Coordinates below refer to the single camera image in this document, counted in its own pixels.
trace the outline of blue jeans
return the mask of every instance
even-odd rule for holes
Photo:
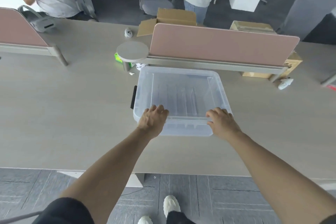
[[[195,12],[197,24],[203,24],[208,7],[199,7],[184,0],[184,9]]]

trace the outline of red object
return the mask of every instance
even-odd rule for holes
[[[328,85],[327,87],[332,89],[332,90],[336,90],[336,86],[334,86],[334,85]]]

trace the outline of chair backrest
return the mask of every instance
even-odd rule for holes
[[[336,0],[295,0],[276,32],[298,36],[302,41],[335,6]]]

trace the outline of white mouse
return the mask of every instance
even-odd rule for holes
[[[125,29],[125,36],[126,37],[132,37],[133,36],[133,33],[129,28]]]

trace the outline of shoe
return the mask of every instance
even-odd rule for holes
[[[138,221],[138,224],[153,224],[153,222],[149,216],[142,216]]]
[[[181,209],[177,199],[174,196],[169,195],[166,196],[163,201],[163,212],[165,213],[166,218],[171,211],[180,212]]]

